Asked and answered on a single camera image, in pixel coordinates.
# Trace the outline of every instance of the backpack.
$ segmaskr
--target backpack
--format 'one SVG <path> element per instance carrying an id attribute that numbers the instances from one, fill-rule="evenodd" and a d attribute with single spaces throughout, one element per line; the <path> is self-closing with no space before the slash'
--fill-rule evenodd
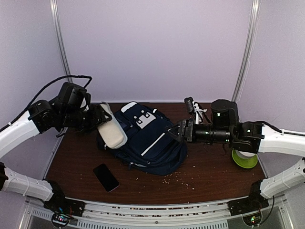
<path id="1" fill-rule="evenodd" d="M 108 148 L 97 134 L 97 146 L 108 150 L 117 159 L 143 172 L 167 175 L 184 161 L 186 143 L 179 143 L 165 134 L 172 122 L 160 111 L 130 102 L 114 113 L 128 140 L 118 149 Z"/>

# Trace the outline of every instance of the smartphone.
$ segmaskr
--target smartphone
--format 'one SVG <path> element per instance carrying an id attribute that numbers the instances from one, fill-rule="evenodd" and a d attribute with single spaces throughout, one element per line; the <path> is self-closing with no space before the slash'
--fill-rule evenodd
<path id="1" fill-rule="evenodd" d="M 93 169 L 93 172 L 107 192 L 111 192 L 120 186 L 118 180 L 112 175 L 105 164 L 97 166 Z"/>

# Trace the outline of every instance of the green plate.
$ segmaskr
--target green plate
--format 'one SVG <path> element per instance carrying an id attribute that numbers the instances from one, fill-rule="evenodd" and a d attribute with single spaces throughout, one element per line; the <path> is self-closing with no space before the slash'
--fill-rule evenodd
<path id="1" fill-rule="evenodd" d="M 237 152 L 235 150 L 232 150 L 232 158 L 235 163 L 242 168 L 253 168 L 257 165 L 258 162 L 257 155 L 253 156 L 250 159 L 243 159 L 237 155 Z"/>

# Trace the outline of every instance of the brown tabletop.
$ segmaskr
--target brown tabletop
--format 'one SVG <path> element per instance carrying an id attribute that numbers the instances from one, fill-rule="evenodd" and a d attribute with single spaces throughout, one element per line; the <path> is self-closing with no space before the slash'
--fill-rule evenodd
<path id="1" fill-rule="evenodd" d="M 184 104 L 145 104 L 158 108 L 175 123 L 189 118 Z M 121 104 L 111 104 L 117 111 Z M 64 137 L 47 179 L 56 181 L 67 197 L 119 204 L 180 204 L 196 203 L 247 196 L 253 182 L 264 179 L 258 164 L 244 169 L 234 163 L 231 150 L 219 145 L 188 144 L 188 156 L 178 170 L 167 176 L 128 170 L 109 152 L 96 146 L 96 132 L 77 136 L 68 132 Z M 120 182 L 107 193 L 93 173 L 105 163 Z"/>

